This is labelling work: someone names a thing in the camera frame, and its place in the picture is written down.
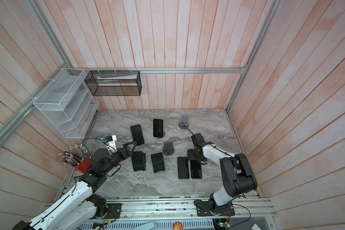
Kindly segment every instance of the gray marble surface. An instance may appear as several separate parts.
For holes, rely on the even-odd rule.
[[[181,115],[189,116],[189,128],[201,133],[205,141],[212,141],[228,152],[238,153],[239,148],[223,109],[174,109],[174,110],[109,110],[100,111],[90,137],[104,139],[116,135],[116,146],[133,141],[130,126],[140,124],[145,140],[136,150],[146,153],[146,171],[133,171],[131,158],[121,162],[121,169],[96,191],[105,198],[142,196],[208,196],[222,186],[220,167],[208,160],[202,165],[202,179],[179,180],[177,157],[186,156],[193,148],[188,130],[178,127]],[[165,136],[153,136],[154,118],[164,120]],[[165,169],[153,172],[150,154],[161,152],[164,142],[174,143],[175,153],[164,155]],[[91,152],[103,148],[97,140],[88,140]]]

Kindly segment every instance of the black smartphone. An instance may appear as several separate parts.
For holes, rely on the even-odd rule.
[[[140,125],[130,126],[130,131],[132,132],[133,141],[136,141],[137,145],[145,143]]]
[[[164,155],[162,152],[151,154],[153,172],[165,171]]]
[[[142,151],[134,151],[132,158],[134,172],[146,170],[146,154]]]
[[[153,119],[153,136],[162,137],[163,136],[164,120]]]
[[[200,160],[191,160],[191,176],[192,179],[202,179]]]
[[[189,179],[188,158],[178,157],[178,178]]]

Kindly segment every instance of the white vent grille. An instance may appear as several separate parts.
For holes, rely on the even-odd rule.
[[[114,223],[106,225],[105,229],[122,229],[122,230],[133,230],[133,228],[140,225],[155,222],[155,230],[172,229],[175,222],[183,224],[184,229],[214,229],[212,219],[185,219],[185,220],[127,220],[127,221],[115,221]],[[85,222],[79,226],[82,230],[91,230],[93,222]]]

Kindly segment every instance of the gray phone holder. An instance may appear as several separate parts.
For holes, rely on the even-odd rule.
[[[179,122],[178,126],[182,130],[187,129],[189,127],[189,116],[188,115],[182,115],[180,118],[180,122]]]

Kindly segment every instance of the red cup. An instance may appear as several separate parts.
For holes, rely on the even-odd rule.
[[[74,168],[76,171],[85,173],[90,164],[91,164],[91,158],[89,156],[86,156],[86,159],[84,160],[84,162],[80,165],[74,166]]]

